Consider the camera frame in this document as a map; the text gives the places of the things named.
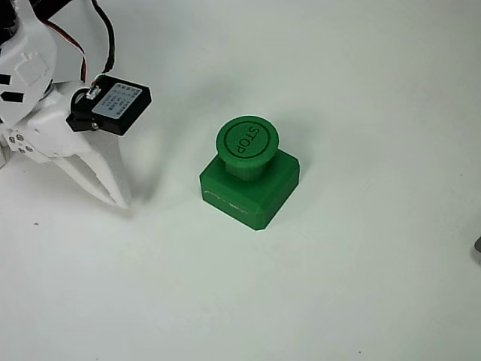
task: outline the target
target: white table surface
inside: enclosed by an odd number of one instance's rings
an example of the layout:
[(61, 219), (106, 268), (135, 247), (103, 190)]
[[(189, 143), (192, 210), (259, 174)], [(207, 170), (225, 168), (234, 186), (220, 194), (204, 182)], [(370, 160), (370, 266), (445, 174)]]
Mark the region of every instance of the white table surface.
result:
[[(101, 4), (114, 74), (155, 98), (121, 143), (135, 201), (21, 155), (0, 171), (2, 361), (481, 358), (479, 0)], [(89, 2), (55, 20), (100, 71)], [(263, 232), (199, 191), (244, 114), (302, 167)]]

